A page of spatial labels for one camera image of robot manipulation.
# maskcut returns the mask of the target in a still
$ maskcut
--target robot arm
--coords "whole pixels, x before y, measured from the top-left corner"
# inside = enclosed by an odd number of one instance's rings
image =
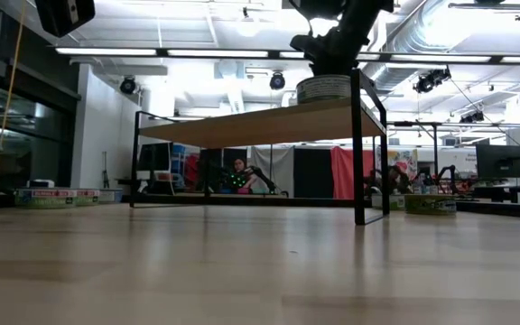
[[[455,183],[455,172],[457,171],[457,167],[455,165],[442,167],[441,172],[439,172],[439,175],[437,175],[436,183],[441,186],[441,179],[446,171],[450,171],[450,192],[452,192],[452,194],[459,194],[459,189],[457,189],[457,185]]]
[[[270,181],[266,175],[262,172],[262,170],[255,166],[249,166],[248,169],[246,169],[246,174],[254,174],[256,175],[260,180],[262,180],[266,186],[268,187],[268,190],[270,191],[270,194],[276,193],[276,184],[274,184],[273,181]]]
[[[303,51],[312,62],[315,76],[326,74],[349,75],[364,45],[368,45],[368,33],[381,10],[392,13],[394,0],[302,0],[300,5],[289,0],[308,21],[313,18],[337,20],[339,25],[325,36],[296,35],[290,46]]]

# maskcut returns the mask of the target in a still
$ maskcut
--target cable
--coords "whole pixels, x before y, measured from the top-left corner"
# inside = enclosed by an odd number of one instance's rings
[[[464,98],[466,98],[468,100],[468,102],[477,110],[478,107],[477,105],[475,105],[475,103],[473,103],[472,100],[470,100],[470,98],[465,94],[464,91],[462,91],[462,89],[459,87],[459,85],[457,85],[457,83],[453,80],[453,79],[450,79],[450,81],[452,82],[453,85],[455,85],[455,87],[459,90],[460,94],[462,94],[462,96]],[[483,113],[483,117],[486,118],[486,120],[488,122],[490,122],[492,125],[496,126],[497,129],[503,134],[505,135],[508,139],[510,139],[511,141],[513,141],[515,144],[519,145],[520,146],[520,143],[518,141],[515,140],[515,138],[513,138],[511,135],[509,135],[505,130],[503,130],[497,123],[493,122],[490,118],[488,118],[488,116],[485,114],[485,112],[481,111],[481,113]]]
[[[23,36],[23,19],[25,18],[25,8],[27,7],[26,4],[27,4],[27,1],[23,0],[22,15],[19,19],[19,32],[17,33],[17,43],[15,44],[14,65],[11,68],[11,79],[9,81],[9,90],[7,91],[7,102],[5,104],[4,121],[1,124],[0,146],[2,148],[4,146],[4,135],[5,135],[5,125],[7,124],[7,113],[9,112],[9,107],[11,106],[11,97],[13,95],[13,90],[14,90],[15,72],[17,71],[17,61],[19,60],[19,48],[20,48],[20,45],[22,42],[22,36]]]

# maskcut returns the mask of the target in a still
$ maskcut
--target black metal frame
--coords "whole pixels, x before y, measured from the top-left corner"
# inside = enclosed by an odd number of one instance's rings
[[[160,204],[197,204],[197,205],[256,205],[256,206],[284,206],[284,207],[353,207],[355,224],[364,226],[371,222],[377,221],[390,214],[389,193],[383,191],[383,209],[382,215],[375,218],[366,218],[365,215],[365,191],[364,191],[364,175],[363,175],[363,145],[362,145],[362,109],[360,90],[363,88],[372,98],[380,113],[380,122],[386,130],[386,109],[381,100],[373,90],[370,80],[362,73],[360,69],[353,69],[351,72],[351,113],[352,113],[352,147],[353,147],[353,172],[354,172],[354,194],[355,198],[352,202],[346,200],[318,200],[318,199],[259,199],[259,198],[220,198],[213,197],[209,192],[209,156],[206,156],[204,162],[204,196],[203,197],[165,197],[156,195],[138,196],[136,190],[137,164],[139,150],[140,120],[142,115],[154,118],[167,119],[165,117],[156,116],[144,111],[135,113],[134,125],[134,151],[132,160],[131,175],[131,195],[130,207],[134,208],[135,203],[160,203]],[[382,187],[388,189],[388,140],[386,133],[381,135],[381,174]]]

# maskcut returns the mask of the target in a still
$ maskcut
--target white wall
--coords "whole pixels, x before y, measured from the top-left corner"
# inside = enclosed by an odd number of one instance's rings
[[[103,188],[102,153],[107,152],[107,175],[130,177],[135,112],[141,108],[98,78],[88,64],[79,68],[79,93],[74,136],[71,187]]]

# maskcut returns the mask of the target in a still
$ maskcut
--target stage light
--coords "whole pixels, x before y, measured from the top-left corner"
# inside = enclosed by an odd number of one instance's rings
[[[465,115],[460,118],[460,123],[476,123],[485,121],[485,114],[482,111],[477,111]]]
[[[419,93],[424,94],[432,91],[434,88],[442,85],[442,82],[450,79],[450,70],[431,70],[429,73],[419,76],[419,80],[413,89]]]
[[[137,93],[139,87],[137,86],[137,83],[135,83],[135,77],[128,76],[124,78],[124,81],[122,81],[122,84],[119,86],[119,89],[122,93],[126,95],[133,95]]]
[[[280,90],[286,86],[286,79],[284,79],[284,75],[282,72],[275,72],[272,78],[270,79],[270,88],[272,90]]]

